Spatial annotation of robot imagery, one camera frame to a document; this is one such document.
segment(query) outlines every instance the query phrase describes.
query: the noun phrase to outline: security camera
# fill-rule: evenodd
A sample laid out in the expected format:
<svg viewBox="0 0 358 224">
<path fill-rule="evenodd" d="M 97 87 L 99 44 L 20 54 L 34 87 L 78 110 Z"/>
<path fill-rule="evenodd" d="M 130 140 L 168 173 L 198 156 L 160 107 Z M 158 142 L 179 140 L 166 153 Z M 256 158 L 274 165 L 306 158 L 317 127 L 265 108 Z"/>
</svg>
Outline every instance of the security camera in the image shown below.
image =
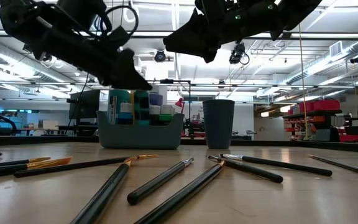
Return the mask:
<svg viewBox="0 0 358 224">
<path fill-rule="evenodd" d="M 167 58 L 167 56 L 165 55 L 163 50 L 158 50 L 154 56 L 154 60 L 156 62 L 163 62 L 163 61 L 165 61 L 166 58 Z"/>
</svg>

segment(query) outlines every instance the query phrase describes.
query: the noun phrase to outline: black robotic arm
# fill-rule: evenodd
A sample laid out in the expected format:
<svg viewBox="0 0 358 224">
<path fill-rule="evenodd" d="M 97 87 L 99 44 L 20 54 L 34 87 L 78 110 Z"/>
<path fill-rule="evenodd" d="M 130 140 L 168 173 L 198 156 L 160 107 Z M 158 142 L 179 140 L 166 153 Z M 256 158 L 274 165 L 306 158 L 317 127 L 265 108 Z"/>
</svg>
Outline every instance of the black robotic arm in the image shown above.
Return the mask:
<svg viewBox="0 0 358 224">
<path fill-rule="evenodd" d="M 164 38 L 167 51 L 203 57 L 212 62 L 222 44 L 262 32 L 276 40 L 292 30 L 319 5 L 321 0 L 196 0 L 190 20 Z"/>
</svg>

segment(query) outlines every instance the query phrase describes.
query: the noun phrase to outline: gray plastic caddy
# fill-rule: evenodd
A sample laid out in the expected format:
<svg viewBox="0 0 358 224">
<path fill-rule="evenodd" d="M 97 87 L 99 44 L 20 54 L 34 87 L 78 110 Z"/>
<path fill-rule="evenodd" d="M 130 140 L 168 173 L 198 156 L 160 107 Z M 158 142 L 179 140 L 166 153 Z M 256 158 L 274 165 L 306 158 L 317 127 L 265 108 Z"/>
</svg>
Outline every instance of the gray plastic caddy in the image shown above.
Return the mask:
<svg viewBox="0 0 358 224">
<path fill-rule="evenodd" d="M 118 125 L 98 111 L 99 142 L 113 149 L 176 149 L 180 145 L 183 114 L 175 114 L 167 126 Z"/>
</svg>

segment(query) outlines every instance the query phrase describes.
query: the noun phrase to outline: red storage bin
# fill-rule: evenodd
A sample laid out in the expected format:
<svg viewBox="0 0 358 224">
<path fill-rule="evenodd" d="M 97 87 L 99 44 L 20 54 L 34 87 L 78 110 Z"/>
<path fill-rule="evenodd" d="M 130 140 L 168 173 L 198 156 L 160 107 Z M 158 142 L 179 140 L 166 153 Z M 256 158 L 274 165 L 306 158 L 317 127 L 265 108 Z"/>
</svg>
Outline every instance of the red storage bin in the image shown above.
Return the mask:
<svg viewBox="0 0 358 224">
<path fill-rule="evenodd" d="M 306 102 L 305 105 L 303 105 L 303 103 L 300 103 L 299 104 L 300 112 L 301 113 L 305 112 L 305 110 L 304 110 L 305 106 L 306 106 L 306 112 L 313 111 L 314 110 L 314 108 L 313 108 L 314 104 L 313 103 L 314 102 Z"/>
<path fill-rule="evenodd" d="M 338 100 L 319 100 L 314 102 L 314 110 L 340 110 L 341 105 Z"/>
</svg>

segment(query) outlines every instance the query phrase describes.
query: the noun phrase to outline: table surface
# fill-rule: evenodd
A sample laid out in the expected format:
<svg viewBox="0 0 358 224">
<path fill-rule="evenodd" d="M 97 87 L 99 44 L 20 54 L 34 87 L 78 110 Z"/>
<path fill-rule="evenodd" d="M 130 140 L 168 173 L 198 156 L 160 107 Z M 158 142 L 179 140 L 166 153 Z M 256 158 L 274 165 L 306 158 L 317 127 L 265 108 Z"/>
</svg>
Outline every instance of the table surface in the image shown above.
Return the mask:
<svg viewBox="0 0 358 224">
<path fill-rule="evenodd" d="M 178 150 L 103 149 L 97 143 L 63 142 L 0 146 L 0 162 L 50 156 L 73 156 L 84 162 L 133 154 L 160 154 L 158 159 L 135 162 L 126 181 L 109 205 L 101 223 L 134 223 L 205 170 L 215 165 L 207 155 L 243 154 L 283 162 L 331 169 L 332 177 L 252 164 L 282 175 L 275 184 L 230 167 L 169 218 L 166 223 L 247 224 L 358 224 L 358 174 L 307 157 L 329 157 L 358 166 L 358 152 L 302 147 L 231 147 L 228 151 L 206 146 L 180 146 Z M 180 160 L 195 161 L 161 189 L 136 206 L 127 195 Z M 105 183 L 119 164 L 15 179 L 0 177 L 0 223 L 69 223 Z"/>
</svg>

